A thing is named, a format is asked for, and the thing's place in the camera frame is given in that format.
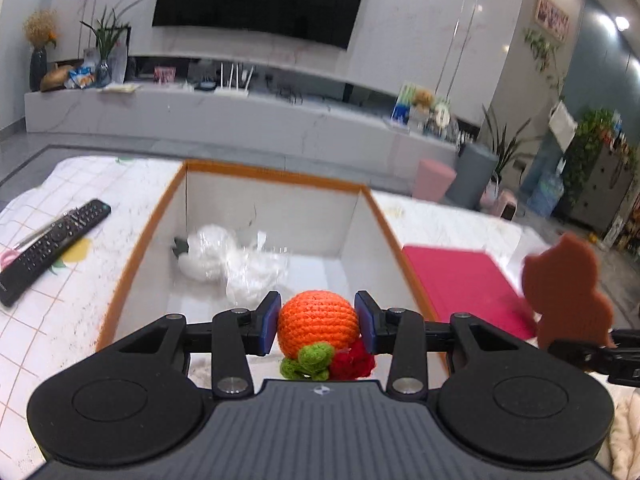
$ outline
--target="circular pad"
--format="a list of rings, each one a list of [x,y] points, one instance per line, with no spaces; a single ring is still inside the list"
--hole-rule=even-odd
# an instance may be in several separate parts
[[[43,451],[103,468],[148,460],[183,441],[202,418],[202,396],[153,355],[104,352],[42,383],[27,418]]]
[[[561,465],[592,457],[613,418],[596,380],[555,359],[506,351],[453,374],[438,412],[463,444],[500,462]]]

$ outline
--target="pink notebook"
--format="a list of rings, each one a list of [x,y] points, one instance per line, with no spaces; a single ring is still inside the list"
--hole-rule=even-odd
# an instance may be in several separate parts
[[[469,312],[520,339],[536,336],[524,298],[516,294],[485,253],[405,246],[406,255],[438,319]]]

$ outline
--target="tv remote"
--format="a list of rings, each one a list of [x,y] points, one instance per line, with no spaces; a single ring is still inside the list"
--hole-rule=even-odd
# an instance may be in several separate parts
[[[51,224],[40,238],[0,272],[0,303],[9,307],[73,244],[111,213],[94,198]]]

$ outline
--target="orange foam cutout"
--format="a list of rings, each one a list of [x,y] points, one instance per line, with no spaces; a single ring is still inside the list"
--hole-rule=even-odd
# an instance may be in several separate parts
[[[522,271],[524,297],[542,315],[538,346],[568,339],[613,346],[613,308],[597,290],[598,261],[587,242],[574,234],[539,256],[527,256]]]

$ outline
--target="glass vase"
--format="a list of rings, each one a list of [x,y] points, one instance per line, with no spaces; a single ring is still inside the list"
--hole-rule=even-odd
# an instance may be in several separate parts
[[[103,88],[111,82],[111,67],[106,59],[101,60],[95,67],[95,85]]]

